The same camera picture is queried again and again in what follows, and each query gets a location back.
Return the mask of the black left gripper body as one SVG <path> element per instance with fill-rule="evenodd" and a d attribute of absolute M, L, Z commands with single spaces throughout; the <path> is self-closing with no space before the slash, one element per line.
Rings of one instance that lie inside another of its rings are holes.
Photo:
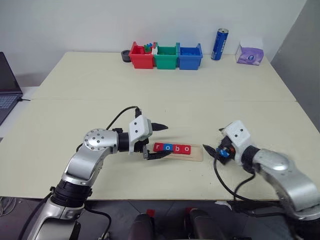
<path fill-rule="evenodd" d="M 134 144 L 134 152 L 135 153 L 142 153 L 144 159 L 149 159 L 150 151 L 147 148 L 149 144 L 149 139 L 139 140 Z"/>

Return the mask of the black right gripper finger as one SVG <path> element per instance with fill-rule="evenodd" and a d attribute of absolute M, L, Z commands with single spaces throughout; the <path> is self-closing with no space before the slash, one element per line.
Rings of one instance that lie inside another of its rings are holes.
<path fill-rule="evenodd" d="M 220 154 L 211 146 L 209 145 L 206 145 L 206 144 L 203 144 L 202 145 L 203 148 L 205 149 L 205 151 L 214 159 L 214 160 L 217 160 L 217 161 L 220 161 L 221 160 L 221 156 Z"/>

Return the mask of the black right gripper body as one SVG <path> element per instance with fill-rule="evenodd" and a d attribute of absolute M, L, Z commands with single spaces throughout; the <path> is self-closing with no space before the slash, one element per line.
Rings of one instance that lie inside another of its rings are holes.
<path fill-rule="evenodd" d="M 233 160 L 236 154 L 236 150 L 232 145 L 232 141 L 228 136 L 225 136 L 220 145 L 216 148 L 216 151 L 220 154 L 220 162 L 225 165 L 230 160 Z"/>

